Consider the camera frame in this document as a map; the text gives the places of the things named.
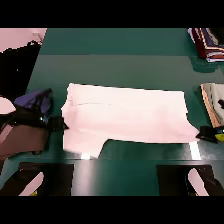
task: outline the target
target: stack of folded clothes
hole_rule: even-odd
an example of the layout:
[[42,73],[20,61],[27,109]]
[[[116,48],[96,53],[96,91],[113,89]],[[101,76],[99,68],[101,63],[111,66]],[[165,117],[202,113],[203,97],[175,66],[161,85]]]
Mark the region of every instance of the stack of folded clothes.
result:
[[205,107],[214,128],[224,125],[224,84],[201,84]]
[[224,28],[188,28],[200,58],[224,61]]

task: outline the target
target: pink sheet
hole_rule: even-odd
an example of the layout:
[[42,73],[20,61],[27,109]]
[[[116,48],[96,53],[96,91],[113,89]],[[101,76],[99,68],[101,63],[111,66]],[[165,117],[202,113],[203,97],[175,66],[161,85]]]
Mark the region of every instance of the pink sheet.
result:
[[70,84],[62,116],[66,151],[98,157],[107,139],[146,143],[197,141],[184,92]]

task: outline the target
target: green table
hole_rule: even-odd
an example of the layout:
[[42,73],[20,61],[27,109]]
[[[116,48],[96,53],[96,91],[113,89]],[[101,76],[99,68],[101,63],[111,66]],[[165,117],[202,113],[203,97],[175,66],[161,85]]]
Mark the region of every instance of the green table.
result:
[[[224,83],[224,66],[199,59],[186,28],[48,29],[27,91],[51,87],[53,114],[61,114],[69,83],[185,92],[188,120],[199,129],[210,125],[199,85]],[[80,155],[64,152],[63,133],[50,137],[38,156],[22,153],[6,162],[71,162]],[[223,160],[223,144],[198,142],[201,159]],[[192,160],[189,144],[145,144],[108,140],[99,160]],[[0,183],[7,179],[1,177]]]

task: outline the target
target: pink fabric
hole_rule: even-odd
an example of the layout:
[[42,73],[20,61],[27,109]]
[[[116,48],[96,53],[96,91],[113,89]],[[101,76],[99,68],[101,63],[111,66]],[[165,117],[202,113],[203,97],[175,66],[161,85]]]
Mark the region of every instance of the pink fabric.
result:
[[146,143],[197,141],[184,92],[70,84],[62,116],[64,150],[98,157],[107,139]]

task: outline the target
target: table surface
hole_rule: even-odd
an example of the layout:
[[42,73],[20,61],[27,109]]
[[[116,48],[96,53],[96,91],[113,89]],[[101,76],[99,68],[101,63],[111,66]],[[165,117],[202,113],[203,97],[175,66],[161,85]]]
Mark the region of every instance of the table surface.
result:
[[[198,58],[186,28],[49,28],[27,92],[52,88],[53,114],[60,115],[69,83],[184,91],[188,120],[199,129],[211,125],[199,88],[206,82],[224,84],[224,65]],[[6,163],[79,159],[63,151],[62,136],[53,133],[38,156],[21,153]],[[203,161],[224,159],[221,143],[199,141],[198,147]],[[108,140],[102,159],[191,161],[192,155],[189,144]]]

